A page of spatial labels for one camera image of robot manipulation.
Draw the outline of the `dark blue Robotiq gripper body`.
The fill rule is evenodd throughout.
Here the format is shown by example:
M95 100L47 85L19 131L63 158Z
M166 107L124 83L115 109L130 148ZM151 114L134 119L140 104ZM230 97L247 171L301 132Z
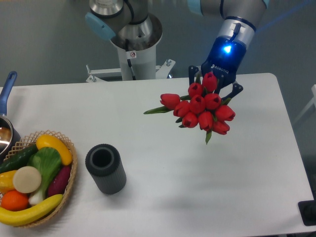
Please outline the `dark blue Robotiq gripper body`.
M237 70L255 34L256 27L249 21L236 16L227 17L201 72L212 72L220 86L227 86L236 80Z

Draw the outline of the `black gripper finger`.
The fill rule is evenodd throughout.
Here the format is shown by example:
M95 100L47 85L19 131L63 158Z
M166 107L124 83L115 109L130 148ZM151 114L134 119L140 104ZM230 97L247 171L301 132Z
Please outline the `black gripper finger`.
M199 67L193 66L193 65L189 66L188 75L189 75L189 85L193 84L194 82L200 83Z
M243 86L235 81L232 86L232 91L227 96L223 97L222 100L233 99L242 91L243 91Z

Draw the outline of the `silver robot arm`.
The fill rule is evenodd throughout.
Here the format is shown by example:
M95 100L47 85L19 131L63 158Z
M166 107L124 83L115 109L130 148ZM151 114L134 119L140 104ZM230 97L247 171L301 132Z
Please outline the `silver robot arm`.
M257 27L269 6L267 0L190 0L191 12L206 16L219 13L224 22L206 59L189 67L189 81L213 72L219 79L216 92L231 85L228 95L242 91L237 70ZM146 0L91 0L85 16L89 28L99 38L110 41L118 51L123 80L165 79L174 66L167 60L156 65L156 46L162 37L162 25L149 13Z

